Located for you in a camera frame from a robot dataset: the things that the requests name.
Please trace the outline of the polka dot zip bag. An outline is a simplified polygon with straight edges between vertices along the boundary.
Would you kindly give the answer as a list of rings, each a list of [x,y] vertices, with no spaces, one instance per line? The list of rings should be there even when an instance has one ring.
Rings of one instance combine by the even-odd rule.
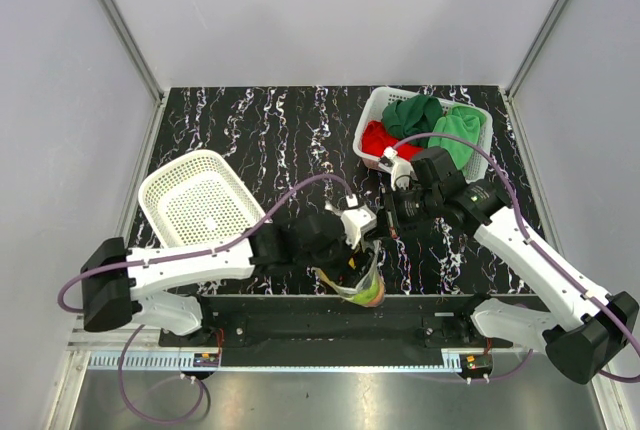
[[[350,302],[350,299],[371,286],[383,286],[384,281],[378,268],[381,243],[375,240],[360,246],[347,263],[346,270],[338,276],[331,277],[320,268],[313,267],[319,280],[331,288],[340,298]]]

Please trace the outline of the green fake apple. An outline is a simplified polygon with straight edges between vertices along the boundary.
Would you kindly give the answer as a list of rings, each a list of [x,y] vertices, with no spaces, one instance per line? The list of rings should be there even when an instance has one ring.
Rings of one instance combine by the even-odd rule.
[[[371,286],[355,294],[350,302],[361,307],[376,307],[384,300],[385,289],[383,286]]]

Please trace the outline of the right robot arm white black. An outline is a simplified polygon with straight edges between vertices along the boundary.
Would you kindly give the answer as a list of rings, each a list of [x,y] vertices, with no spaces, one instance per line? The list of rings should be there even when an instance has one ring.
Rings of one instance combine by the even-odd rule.
[[[582,275],[524,221],[503,189],[486,179],[454,190],[416,184],[381,190],[382,214],[391,237],[418,234],[442,218],[489,249],[541,299],[546,309],[510,306],[492,297],[454,321],[454,334],[466,346],[497,338],[545,354],[569,380],[588,383],[626,346],[633,335],[638,302],[616,295]]]

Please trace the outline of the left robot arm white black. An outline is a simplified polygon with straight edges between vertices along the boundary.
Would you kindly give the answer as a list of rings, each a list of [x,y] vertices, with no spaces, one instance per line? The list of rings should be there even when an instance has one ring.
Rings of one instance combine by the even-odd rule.
[[[384,298],[380,243],[366,237],[375,227],[375,215],[361,207],[265,223],[224,250],[211,244],[125,249],[120,238],[106,240],[81,270],[84,329],[106,332],[136,322],[203,346],[214,338],[216,322],[197,298],[175,295],[173,288],[307,268],[343,300],[375,307]]]

